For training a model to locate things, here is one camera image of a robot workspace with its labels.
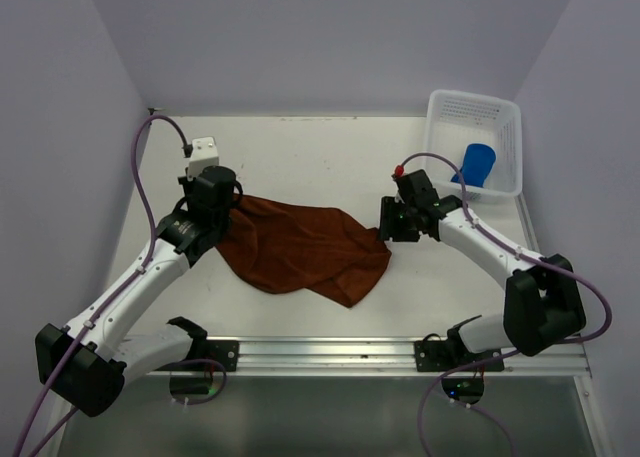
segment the white wall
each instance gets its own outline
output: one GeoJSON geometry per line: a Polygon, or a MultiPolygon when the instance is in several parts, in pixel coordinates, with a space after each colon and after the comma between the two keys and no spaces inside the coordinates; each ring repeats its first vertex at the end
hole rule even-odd
{"type": "MultiPolygon", "coordinates": [[[[639,22],[640,0],[571,0],[516,98],[541,247],[613,305],[613,327],[587,352],[620,456],[640,455],[639,22]]],[[[582,295],[593,327],[600,306],[582,295]]]]}
{"type": "Polygon", "coordinates": [[[131,191],[129,143],[146,111],[91,0],[0,0],[0,35],[0,454],[8,455],[40,389],[36,333],[64,324],[103,285],[131,191]]]}
{"type": "Polygon", "coordinates": [[[569,0],[94,0],[142,96],[175,114],[424,115],[513,99],[569,0]]]}

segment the cable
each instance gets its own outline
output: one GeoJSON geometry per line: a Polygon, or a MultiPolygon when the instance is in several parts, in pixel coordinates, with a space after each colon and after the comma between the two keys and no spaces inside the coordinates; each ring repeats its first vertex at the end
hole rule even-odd
{"type": "MultiPolygon", "coordinates": [[[[180,362],[174,362],[173,364],[169,364],[169,365],[170,366],[183,366],[183,365],[190,365],[190,364],[209,364],[209,365],[212,365],[213,367],[215,367],[216,369],[218,369],[220,372],[222,372],[222,382],[220,383],[220,387],[218,387],[218,389],[216,389],[214,393],[212,393],[210,391],[209,395],[204,399],[198,399],[198,400],[194,400],[194,401],[191,401],[191,400],[185,401],[185,400],[180,400],[180,399],[175,399],[175,400],[177,402],[180,402],[181,404],[184,404],[184,405],[200,405],[200,404],[206,404],[207,402],[211,402],[218,395],[220,395],[220,393],[224,389],[225,385],[227,385],[227,370],[224,368],[224,365],[222,365],[219,362],[216,362],[213,359],[182,360],[180,362]]],[[[31,453],[29,453],[29,457],[36,457],[38,455],[38,452],[40,452],[44,448],[44,446],[47,445],[47,442],[49,442],[49,440],[51,440],[51,438],[56,434],[56,432],[58,432],[58,430],[60,430],[60,428],[62,428],[63,425],[65,425],[67,422],[69,422],[71,417],[73,417],[76,412],[78,412],[78,408],[77,407],[72,407],[71,410],[69,412],[67,412],[65,414],[65,416],[62,417],[62,419],[60,419],[60,421],[56,425],[53,426],[53,428],[47,433],[47,435],[45,435],[42,438],[40,443],[38,443],[38,445],[36,445],[36,447],[31,451],[31,453]]]]}
{"type": "MultiPolygon", "coordinates": [[[[456,175],[458,176],[458,179],[460,181],[460,188],[461,188],[461,192],[462,192],[462,211],[463,211],[465,217],[467,218],[467,220],[469,222],[472,222],[473,221],[473,217],[472,217],[471,213],[469,212],[469,202],[468,202],[468,195],[467,195],[467,187],[466,187],[466,184],[464,182],[464,177],[463,177],[462,173],[460,172],[460,169],[458,169],[458,167],[453,162],[451,162],[449,159],[447,159],[446,157],[443,157],[443,156],[438,155],[438,154],[433,154],[431,152],[418,152],[418,153],[415,153],[413,155],[410,155],[409,157],[407,157],[402,162],[402,164],[397,166],[394,174],[396,176],[402,175],[404,173],[405,165],[407,165],[407,163],[409,163],[410,161],[412,161],[413,159],[415,159],[417,157],[432,157],[434,159],[440,160],[441,162],[444,162],[449,167],[451,167],[451,169],[453,169],[453,171],[456,173],[456,175]]],[[[560,342],[561,344],[572,344],[572,343],[588,342],[590,340],[593,340],[593,339],[596,339],[596,338],[600,337],[602,334],[604,334],[609,329],[609,327],[611,327],[611,322],[613,320],[613,312],[611,310],[611,306],[609,305],[609,302],[607,301],[605,296],[600,292],[600,290],[594,284],[589,282],[584,277],[579,276],[579,275],[577,275],[577,274],[575,274],[575,273],[573,273],[573,272],[571,272],[569,270],[563,269],[561,267],[557,267],[557,266],[552,265],[552,264],[548,264],[547,262],[543,262],[543,261],[541,261],[539,259],[535,259],[533,257],[529,257],[529,256],[527,256],[525,254],[519,253],[516,249],[514,249],[510,245],[502,242],[502,240],[500,240],[498,237],[494,236],[490,231],[488,231],[487,229],[482,227],[482,225],[476,224],[475,228],[482,235],[484,235],[487,239],[489,239],[491,242],[493,242],[494,244],[499,246],[504,251],[509,252],[510,254],[519,257],[520,259],[524,260],[525,262],[528,262],[528,263],[534,264],[534,265],[538,265],[538,266],[543,267],[543,268],[545,268],[547,270],[550,270],[552,272],[556,272],[556,273],[558,273],[560,275],[563,275],[565,277],[569,277],[570,279],[573,279],[576,282],[579,282],[582,285],[584,285],[585,287],[587,287],[598,298],[598,300],[602,304],[602,307],[603,307],[604,313],[605,313],[604,322],[602,323],[600,328],[598,330],[592,332],[591,334],[588,334],[588,335],[585,335],[585,336],[579,336],[579,337],[573,337],[573,338],[564,339],[564,340],[562,340],[560,342]]],[[[425,404],[427,402],[427,398],[429,397],[429,395],[431,394],[433,389],[435,389],[436,386],[440,382],[442,382],[446,377],[450,376],[451,374],[454,374],[456,372],[462,372],[462,371],[465,371],[465,370],[471,370],[471,369],[474,369],[474,368],[477,368],[477,367],[480,367],[480,366],[485,366],[486,364],[489,364],[489,363],[493,363],[493,362],[497,362],[499,360],[504,360],[504,359],[507,359],[509,357],[513,357],[514,355],[517,355],[519,353],[520,352],[518,350],[514,350],[514,351],[509,352],[507,354],[499,355],[497,357],[491,357],[489,359],[480,360],[478,362],[472,362],[470,364],[462,365],[462,366],[457,367],[455,369],[448,370],[447,372],[444,372],[443,374],[439,375],[435,379],[435,381],[427,388],[427,390],[422,395],[422,398],[420,399],[420,405],[418,406],[418,435],[420,436],[420,442],[422,444],[422,448],[424,449],[425,453],[428,456],[431,456],[433,454],[431,452],[431,448],[429,447],[429,444],[427,442],[427,439],[426,439],[426,436],[425,436],[425,433],[424,433],[423,414],[424,414],[424,406],[425,406],[425,404]]],[[[476,412],[484,415],[488,419],[492,420],[500,428],[500,430],[505,434],[505,436],[507,437],[507,440],[509,441],[509,447],[511,449],[511,455],[515,455],[516,449],[515,449],[515,446],[514,446],[514,443],[513,443],[513,439],[511,438],[511,435],[509,435],[509,432],[507,431],[507,428],[497,418],[492,416],[486,410],[481,409],[479,407],[472,407],[472,409],[474,409],[476,412]]]]}
{"type": "MultiPolygon", "coordinates": [[[[136,132],[136,135],[131,143],[131,160],[130,160],[131,172],[133,174],[133,181],[135,183],[136,189],[138,190],[138,194],[140,195],[140,200],[142,200],[142,205],[144,206],[144,210],[147,215],[147,219],[149,221],[149,233],[151,235],[149,248],[147,249],[147,254],[140,264],[141,268],[143,269],[147,267],[147,265],[151,261],[151,258],[153,257],[153,252],[155,250],[155,241],[157,238],[157,232],[156,232],[156,226],[153,220],[153,212],[151,211],[151,205],[149,204],[149,200],[147,199],[144,189],[142,188],[142,182],[140,181],[140,174],[138,172],[138,142],[140,141],[140,138],[144,130],[154,120],[164,120],[165,122],[168,122],[169,124],[171,124],[173,128],[176,129],[176,131],[178,132],[180,139],[182,140],[182,143],[183,143],[183,148],[188,147],[187,139],[184,135],[184,132],[182,132],[182,129],[180,129],[178,124],[173,119],[165,115],[152,115],[147,117],[147,119],[142,123],[142,125],[136,132]]],[[[104,302],[95,310],[95,312],[91,314],[91,317],[89,317],[89,321],[91,323],[94,323],[100,317],[100,315],[105,311],[105,309],[109,307],[113,303],[113,301],[127,287],[129,287],[129,285],[131,285],[131,283],[136,278],[138,278],[138,276],[141,273],[142,272],[140,272],[140,270],[134,271],[122,284],[118,286],[117,289],[115,289],[109,295],[109,297],[107,297],[104,300],[104,302]]],[[[73,341],[71,342],[71,345],[69,346],[67,351],[64,353],[64,355],[62,356],[58,364],[55,366],[55,368],[53,369],[53,372],[51,372],[51,375],[49,376],[44,386],[40,390],[40,393],[38,394],[38,397],[36,398],[36,401],[33,404],[33,407],[31,408],[31,411],[29,412],[27,419],[25,420],[22,430],[18,435],[18,440],[16,442],[15,448],[13,449],[13,454],[12,454],[13,457],[20,456],[20,453],[22,452],[22,449],[24,448],[24,444],[27,440],[27,436],[29,435],[29,430],[31,430],[33,422],[35,421],[36,416],[38,415],[40,407],[42,407],[42,403],[44,402],[44,399],[46,398],[47,393],[53,386],[53,383],[56,381],[56,379],[60,375],[60,372],[62,371],[66,363],[69,361],[71,356],[74,354],[75,350],[78,348],[78,345],[80,345],[80,342],[82,342],[82,339],[84,339],[88,331],[89,331],[88,327],[83,327],[80,330],[80,332],[78,332],[78,335],[76,336],[75,339],[73,339],[73,341]]]]}
{"type": "MultiPolygon", "coordinates": [[[[420,404],[418,405],[418,435],[420,436],[420,443],[422,444],[422,448],[424,449],[425,454],[427,454],[430,457],[433,456],[433,452],[431,451],[431,447],[429,446],[429,443],[427,442],[427,437],[424,433],[424,406],[427,403],[427,399],[429,398],[429,395],[431,394],[431,392],[433,392],[433,390],[437,387],[437,385],[440,382],[442,382],[444,379],[449,377],[451,374],[455,374],[457,372],[464,372],[465,370],[475,369],[476,367],[479,367],[481,365],[492,364],[494,362],[498,362],[500,360],[513,357],[514,355],[517,355],[519,353],[520,353],[519,350],[513,350],[509,353],[502,354],[497,357],[490,357],[488,359],[479,360],[477,362],[471,362],[469,364],[456,367],[455,369],[447,370],[446,372],[436,377],[436,379],[431,383],[431,385],[427,387],[427,390],[425,390],[424,394],[422,394],[422,398],[420,399],[420,404]]],[[[509,431],[507,430],[507,427],[500,420],[498,420],[496,417],[491,415],[486,410],[481,409],[480,407],[477,407],[477,406],[471,406],[471,409],[474,410],[475,412],[478,412],[479,414],[482,414],[483,416],[493,421],[493,423],[498,426],[498,428],[504,433],[504,435],[506,435],[507,440],[509,441],[509,448],[511,449],[511,455],[515,455],[516,454],[515,445],[513,443],[513,439],[511,435],[509,434],[509,431]]]]}
{"type": "Polygon", "coordinates": [[[44,446],[47,445],[47,442],[51,440],[51,438],[56,434],[56,432],[58,432],[58,430],[62,428],[63,425],[69,422],[71,417],[73,417],[76,412],[78,412],[78,410],[79,409],[77,407],[71,407],[71,410],[67,412],[65,416],[62,417],[60,421],[56,425],[54,425],[49,432],[47,432],[47,435],[45,435],[40,443],[38,443],[38,445],[36,445],[35,448],[29,453],[29,457],[35,457],[36,455],[38,455],[38,453],[44,448],[44,446]]]}

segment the gray floor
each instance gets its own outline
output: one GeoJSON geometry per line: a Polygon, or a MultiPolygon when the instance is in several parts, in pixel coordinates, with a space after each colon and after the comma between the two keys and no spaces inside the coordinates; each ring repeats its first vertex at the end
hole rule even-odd
{"type": "MultiPolygon", "coordinates": [[[[166,377],[146,377],[103,415],[76,416],[59,455],[419,456],[428,382],[231,377],[219,399],[184,413],[166,377]]],[[[481,405],[506,423],[519,457],[594,455],[570,378],[494,378],[481,405]]],[[[429,400],[425,422],[436,456],[509,455],[495,425],[442,397],[429,400]]]]}

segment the blue object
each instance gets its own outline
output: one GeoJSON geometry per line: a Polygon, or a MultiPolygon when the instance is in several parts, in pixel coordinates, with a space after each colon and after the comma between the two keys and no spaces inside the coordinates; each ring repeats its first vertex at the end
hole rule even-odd
{"type": "MultiPolygon", "coordinates": [[[[496,153],[491,147],[484,144],[470,144],[464,153],[460,168],[464,183],[474,187],[483,187],[495,161],[496,153]]],[[[460,182],[457,174],[453,176],[451,182],[460,182]]]]}

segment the black mounting bracket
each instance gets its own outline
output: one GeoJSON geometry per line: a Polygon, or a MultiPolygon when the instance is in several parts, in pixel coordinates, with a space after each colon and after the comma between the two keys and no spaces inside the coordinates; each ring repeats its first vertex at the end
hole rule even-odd
{"type": "MultiPolygon", "coordinates": [[[[413,343],[413,352],[416,359],[416,370],[418,372],[446,372],[461,365],[470,364],[484,359],[489,359],[497,354],[500,350],[487,350],[481,354],[472,354],[465,352],[459,354],[456,359],[451,359],[448,355],[447,340],[418,340],[413,343]]],[[[504,371],[504,362],[498,360],[484,366],[485,372],[502,372],[504,371]]]]}
{"type": "MultiPolygon", "coordinates": [[[[238,368],[240,344],[237,340],[205,340],[198,346],[198,355],[189,358],[212,359],[222,364],[227,373],[238,368]]],[[[160,370],[172,370],[173,367],[160,370]]],[[[213,384],[213,376],[208,372],[206,364],[190,366],[191,375],[171,375],[169,391],[171,395],[205,395],[213,384]]]]}

